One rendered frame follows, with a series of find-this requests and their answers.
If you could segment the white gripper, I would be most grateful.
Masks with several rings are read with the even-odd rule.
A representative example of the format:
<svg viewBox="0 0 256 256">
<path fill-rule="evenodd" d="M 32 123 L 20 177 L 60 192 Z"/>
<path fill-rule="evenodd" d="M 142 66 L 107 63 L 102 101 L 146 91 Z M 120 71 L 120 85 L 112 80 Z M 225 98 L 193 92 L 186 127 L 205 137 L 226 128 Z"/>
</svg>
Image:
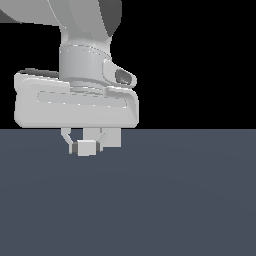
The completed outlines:
<svg viewBox="0 0 256 256">
<path fill-rule="evenodd" d="M 96 151 L 102 152 L 107 128 L 134 128 L 139 122 L 138 96 L 128 88 L 108 86 L 104 95 L 75 93 L 68 82 L 20 72 L 14 75 L 14 88 L 16 123 L 22 128 L 62 128 L 70 154 L 78 152 L 70 128 L 101 128 Z"/>
</svg>

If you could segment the white charger block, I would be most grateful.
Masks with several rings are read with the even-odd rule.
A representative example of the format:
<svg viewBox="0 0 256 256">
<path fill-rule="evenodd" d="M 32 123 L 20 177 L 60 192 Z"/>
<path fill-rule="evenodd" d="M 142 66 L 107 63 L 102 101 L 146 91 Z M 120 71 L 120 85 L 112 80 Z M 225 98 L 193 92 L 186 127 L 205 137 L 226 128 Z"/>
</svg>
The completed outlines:
<svg viewBox="0 0 256 256">
<path fill-rule="evenodd" d="M 91 156 L 96 154 L 95 140 L 78 140 L 78 155 Z"/>
</svg>

